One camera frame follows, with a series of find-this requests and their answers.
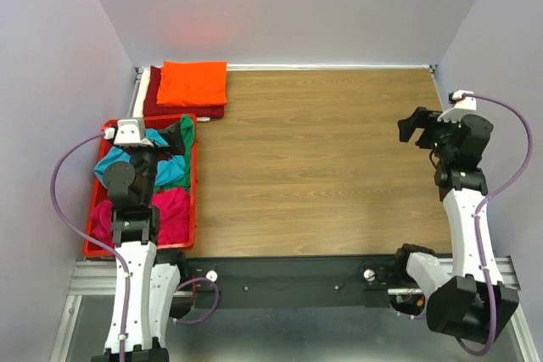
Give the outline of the teal t shirt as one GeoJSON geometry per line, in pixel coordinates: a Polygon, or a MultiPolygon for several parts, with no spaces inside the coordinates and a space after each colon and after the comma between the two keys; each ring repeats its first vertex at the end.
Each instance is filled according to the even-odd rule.
{"type": "MultiPolygon", "coordinates": [[[[165,145],[165,140],[155,129],[148,128],[146,130],[146,137],[149,140],[156,142],[158,145],[165,145]]],[[[128,153],[118,147],[112,147],[94,167],[94,175],[98,178],[100,183],[105,186],[103,177],[107,168],[113,163],[128,162],[129,160],[130,157],[128,153]]],[[[154,186],[164,187],[175,181],[180,181],[186,174],[186,167],[186,160],[182,155],[175,155],[171,159],[160,160],[157,166],[157,175],[154,186]]]]}

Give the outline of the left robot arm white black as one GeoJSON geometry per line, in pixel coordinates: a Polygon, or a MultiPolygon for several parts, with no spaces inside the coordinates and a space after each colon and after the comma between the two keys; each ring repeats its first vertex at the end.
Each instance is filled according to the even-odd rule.
{"type": "Polygon", "coordinates": [[[140,118],[119,120],[106,135],[128,155],[103,175],[112,203],[112,251],[116,259],[115,302],[109,334],[97,361],[167,361],[165,333],[175,290],[188,279],[176,249],[160,251],[160,211],[152,196],[158,163],[185,152],[181,125],[146,135],[140,118]]]}

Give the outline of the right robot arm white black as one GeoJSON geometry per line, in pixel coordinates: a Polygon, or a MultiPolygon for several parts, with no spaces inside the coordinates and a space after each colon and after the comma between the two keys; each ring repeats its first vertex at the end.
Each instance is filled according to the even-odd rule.
{"type": "Polygon", "coordinates": [[[449,119],[418,107],[399,120],[398,128],[401,142],[422,130],[417,146],[437,159],[434,183],[449,221],[452,271],[442,267],[433,250],[405,244],[390,266],[391,279],[400,287],[419,286],[431,331],[488,347],[519,303],[494,258],[486,214],[490,194],[479,168],[494,126],[473,112],[449,119]]]}

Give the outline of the green t shirt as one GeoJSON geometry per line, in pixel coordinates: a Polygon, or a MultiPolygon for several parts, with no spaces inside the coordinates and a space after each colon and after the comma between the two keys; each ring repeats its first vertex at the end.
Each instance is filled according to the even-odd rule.
{"type": "Polygon", "coordinates": [[[182,137],[186,148],[186,152],[183,155],[187,164],[186,174],[180,181],[175,181],[164,187],[154,187],[155,192],[166,192],[173,188],[181,187],[187,193],[190,193],[193,184],[196,183],[196,164],[193,163],[195,159],[193,147],[196,142],[196,125],[194,124],[193,118],[188,114],[184,114],[179,121],[182,123],[182,137]]]}

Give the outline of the folded dark red t shirt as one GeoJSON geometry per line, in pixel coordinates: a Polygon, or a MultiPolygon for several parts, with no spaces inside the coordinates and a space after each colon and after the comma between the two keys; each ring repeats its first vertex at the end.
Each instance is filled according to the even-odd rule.
{"type": "Polygon", "coordinates": [[[197,117],[221,119],[225,114],[224,106],[207,107],[161,107],[157,104],[157,95],[161,81],[161,68],[151,66],[148,90],[143,102],[143,116],[161,116],[173,114],[194,114],[197,117]]]}

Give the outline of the folded white t shirt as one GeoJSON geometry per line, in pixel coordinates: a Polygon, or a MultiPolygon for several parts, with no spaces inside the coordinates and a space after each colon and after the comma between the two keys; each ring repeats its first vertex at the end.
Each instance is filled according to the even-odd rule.
{"type": "Polygon", "coordinates": [[[139,76],[139,82],[137,83],[136,100],[133,105],[132,115],[135,117],[143,116],[143,102],[148,90],[150,67],[142,68],[141,75],[139,76]]]}

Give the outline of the folded orange t shirt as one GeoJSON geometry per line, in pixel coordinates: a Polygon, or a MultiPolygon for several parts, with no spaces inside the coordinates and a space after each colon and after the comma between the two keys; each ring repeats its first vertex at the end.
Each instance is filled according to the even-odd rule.
{"type": "Polygon", "coordinates": [[[227,62],[165,61],[156,102],[164,107],[207,107],[227,104],[227,62]]]}

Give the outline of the magenta t shirt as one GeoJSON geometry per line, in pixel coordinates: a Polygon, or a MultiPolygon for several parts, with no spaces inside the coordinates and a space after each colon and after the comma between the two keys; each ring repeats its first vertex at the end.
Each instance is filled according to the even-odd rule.
{"type": "MultiPolygon", "coordinates": [[[[185,243],[189,239],[190,230],[190,196],[181,187],[165,192],[155,193],[152,205],[160,210],[160,232],[158,244],[185,243]]],[[[91,236],[109,246],[113,245],[111,237],[112,203],[106,199],[91,212],[93,227],[91,236]]]]}

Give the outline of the red plastic bin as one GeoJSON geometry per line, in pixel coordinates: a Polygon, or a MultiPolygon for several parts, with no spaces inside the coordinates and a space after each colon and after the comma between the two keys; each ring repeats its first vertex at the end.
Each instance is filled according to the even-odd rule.
{"type": "MultiPolygon", "coordinates": [[[[186,164],[185,170],[186,176],[182,180],[187,181],[185,184],[181,184],[181,181],[176,181],[172,184],[164,185],[160,188],[156,187],[155,192],[164,195],[171,196],[167,191],[170,191],[172,188],[185,188],[187,194],[183,195],[184,201],[183,206],[185,212],[182,214],[187,215],[186,221],[184,220],[181,223],[172,223],[170,222],[166,227],[166,235],[162,232],[159,237],[158,249],[167,249],[167,248],[179,248],[179,249],[188,249],[191,248],[195,242],[196,234],[196,192],[197,192],[197,140],[196,140],[196,125],[197,120],[196,116],[193,114],[184,114],[180,115],[167,115],[167,116],[157,116],[157,117],[148,117],[144,118],[144,124],[152,129],[161,130],[170,125],[174,125],[177,122],[182,123],[182,130],[184,131],[186,126],[185,122],[188,123],[189,130],[192,131],[192,146],[190,149],[191,153],[188,153],[188,142],[185,142],[186,154],[185,161],[186,164]]],[[[98,146],[98,161],[101,161],[109,152],[113,145],[102,139],[98,146]]],[[[100,203],[102,203],[107,198],[107,191],[104,186],[101,184],[98,179],[94,181],[92,187],[92,195],[90,198],[90,209],[86,225],[86,234],[94,237],[96,239],[97,235],[95,232],[98,231],[98,212],[94,211],[100,203]]],[[[108,258],[111,257],[111,253],[103,248],[97,246],[96,244],[84,240],[82,244],[82,254],[87,258],[108,258]]]]}

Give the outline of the aluminium frame rail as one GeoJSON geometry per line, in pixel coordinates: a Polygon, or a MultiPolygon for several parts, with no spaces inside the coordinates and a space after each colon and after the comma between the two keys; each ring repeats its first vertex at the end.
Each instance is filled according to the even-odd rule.
{"type": "MultiPolygon", "coordinates": [[[[50,361],[66,361],[76,327],[82,298],[115,293],[115,263],[110,261],[78,261],[70,279],[68,296],[53,343],[50,361]]],[[[522,361],[540,361],[534,339],[520,304],[510,319],[512,340],[518,345],[522,361]]]]}

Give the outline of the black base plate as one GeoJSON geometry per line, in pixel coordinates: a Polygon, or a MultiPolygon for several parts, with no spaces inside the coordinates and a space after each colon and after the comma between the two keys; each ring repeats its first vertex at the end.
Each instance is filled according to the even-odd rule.
{"type": "Polygon", "coordinates": [[[186,262],[195,282],[173,299],[170,315],[190,321],[211,309],[355,307],[421,320],[425,298],[395,270],[391,255],[209,257],[186,262]]]}

